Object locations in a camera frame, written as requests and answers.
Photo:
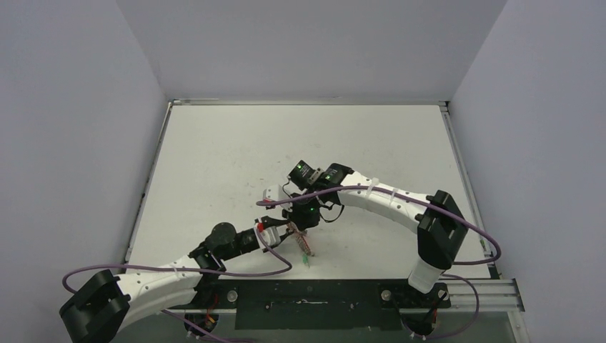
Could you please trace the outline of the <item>metal keyring with red handle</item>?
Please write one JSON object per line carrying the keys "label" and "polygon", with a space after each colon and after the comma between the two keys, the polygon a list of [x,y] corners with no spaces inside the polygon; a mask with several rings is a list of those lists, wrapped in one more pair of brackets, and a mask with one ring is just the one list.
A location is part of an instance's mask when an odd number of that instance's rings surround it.
{"label": "metal keyring with red handle", "polygon": [[307,233],[304,230],[300,230],[294,222],[290,222],[287,224],[287,232],[293,236],[294,240],[305,256],[314,256],[314,252],[306,240]]}

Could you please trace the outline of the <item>key with green tag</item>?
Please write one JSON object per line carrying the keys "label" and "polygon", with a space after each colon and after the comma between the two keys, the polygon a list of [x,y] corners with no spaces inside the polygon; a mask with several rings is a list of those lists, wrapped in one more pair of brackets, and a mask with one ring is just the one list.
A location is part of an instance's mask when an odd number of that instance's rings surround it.
{"label": "key with green tag", "polygon": [[306,268],[310,268],[309,257],[307,254],[302,254],[302,263]]}

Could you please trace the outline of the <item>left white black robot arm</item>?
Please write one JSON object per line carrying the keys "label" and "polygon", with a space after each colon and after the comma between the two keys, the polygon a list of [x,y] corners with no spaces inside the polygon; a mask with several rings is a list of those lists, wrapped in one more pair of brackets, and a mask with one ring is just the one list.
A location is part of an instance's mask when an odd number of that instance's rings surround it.
{"label": "left white black robot arm", "polygon": [[130,264],[130,274],[99,267],[59,315],[73,342],[110,342],[120,329],[162,310],[215,303],[213,286],[227,274],[225,261],[258,249],[272,252],[296,230],[294,223],[271,217],[256,219],[241,232],[229,222],[218,223],[198,247],[164,266]]}

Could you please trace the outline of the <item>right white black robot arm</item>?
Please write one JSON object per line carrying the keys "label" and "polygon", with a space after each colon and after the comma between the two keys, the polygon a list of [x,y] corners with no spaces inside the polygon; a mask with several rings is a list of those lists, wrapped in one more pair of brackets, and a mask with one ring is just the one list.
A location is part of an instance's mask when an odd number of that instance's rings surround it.
{"label": "right white black robot arm", "polygon": [[266,190],[264,199],[281,201],[283,216],[299,229],[317,226],[322,218],[319,208],[337,205],[364,209],[416,234],[418,259],[404,286],[406,301],[415,307],[432,298],[434,284],[455,264],[469,231],[456,201],[442,190],[408,192],[342,164],[314,169],[305,161],[296,164],[287,181],[297,192],[279,186],[276,191]]}

